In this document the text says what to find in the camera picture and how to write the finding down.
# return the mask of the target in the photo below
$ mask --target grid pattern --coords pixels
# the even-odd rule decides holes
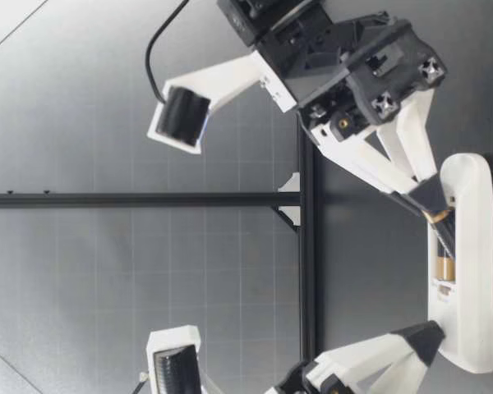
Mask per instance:
[[[0,48],[0,193],[276,190],[293,116],[249,89],[194,157],[145,137],[143,53],[177,0],[50,2]],[[157,79],[246,54],[192,0]],[[269,209],[0,211],[0,353],[44,393],[130,392],[150,331],[200,327],[201,366],[259,393],[299,358],[297,237]],[[0,394],[31,393],[0,362]]]
[[[0,212],[0,353],[44,392],[129,392],[150,331],[195,324],[224,392],[264,392],[299,360],[296,278],[269,210]]]
[[[289,178],[295,120],[259,86],[210,120],[202,156],[146,138],[145,46],[175,5],[48,3],[0,48],[0,192],[268,191]],[[217,5],[192,0],[153,65],[162,84],[245,54]]]

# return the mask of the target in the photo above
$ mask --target white corner bracket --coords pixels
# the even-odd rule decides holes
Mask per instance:
[[[294,172],[291,178],[278,189],[279,193],[284,192],[299,192],[301,189],[300,174]],[[278,207],[279,211],[289,218],[293,225],[299,227],[302,225],[302,209],[301,207]]]
[[[493,185],[487,161],[456,154],[440,178],[455,207],[456,259],[442,279],[438,240],[429,227],[429,319],[444,330],[440,353],[470,373],[493,371]]]

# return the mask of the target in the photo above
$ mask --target black cable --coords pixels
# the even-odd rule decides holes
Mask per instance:
[[[133,391],[132,394],[139,394],[142,390],[142,388],[145,386],[146,382],[139,382],[139,384],[137,384],[137,387],[135,387],[135,390]]]
[[[35,386],[33,382],[31,382],[22,372],[20,372],[16,367],[11,364],[3,355],[0,354],[0,360],[7,365],[10,369],[15,371],[15,373],[20,376],[27,384],[29,384],[36,392],[39,394],[44,394],[38,387]]]
[[[183,0],[181,4],[175,9],[175,11],[168,17],[168,19],[163,23],[161,27],[155,32],[154,36],[151,38],[150,43],[148,44],[148,48],[146,49],[146,73],[148,74],[148,79],[150,80],[151,89],[154,91],[155,97],[161,102],[165,103],[163,95],[160,93],[159,88],[157,87],[157,83],[155,82],[154,73],[151,70],[151,51],[154,48],[155,42],[159,38],[159,36],[170,26],[170,24],[177,18],[177,15],[182,11],[184,7],[190,0]]]
[[[3,39],[0,40],[0,46],[5,43],[12,35],[16,33],[17,30],[19,30],[34,14],[36,14],[40,8],[45,6],[46,2],[49,0],[44,0],[38,7],[36,7],[28,16],[24,18],[22,22],[20,22],[18,25],[15,26],[13,30],[11,30]]]

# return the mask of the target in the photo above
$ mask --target brass cylinder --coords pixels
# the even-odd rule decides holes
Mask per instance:
[[[436,279],[445,282],[454,282],[456,280],[453,259],[450,257],[439,257],[436,260]]]

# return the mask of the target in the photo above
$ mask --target gray surface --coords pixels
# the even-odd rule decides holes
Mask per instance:
[[[386,9],[412,21],[450,69],[428,129],[436,160],[457,152],[493,153],[493,0],[329,2],[336,19]],[[325,349],[426,319],[426,231],[421,219],[332,163],[325,188],[325,256],[320,274]],[[493,374],[473,376],[439,357],[421,393],[493,394]]]
[[[44,393],[130,392],[150,331],[184,324],[225,392],[262,392],[299,360],[298,310],[268,209],[0,211],[0,353]]]
[[[0,49],[0,192],[268,191],[296,168],[294,118],[258,87],[192,157],[145,138],[148,39],[177,0],[49,2]],[[193,0],[158,80],[246,53]],[[297,238],[268,209],[0,211],[0,352],[44,393],[131,392],[150,331],[198,324],[201,365],[259,393],[299,357]],[[31,393],[0,363],[0,394]]]

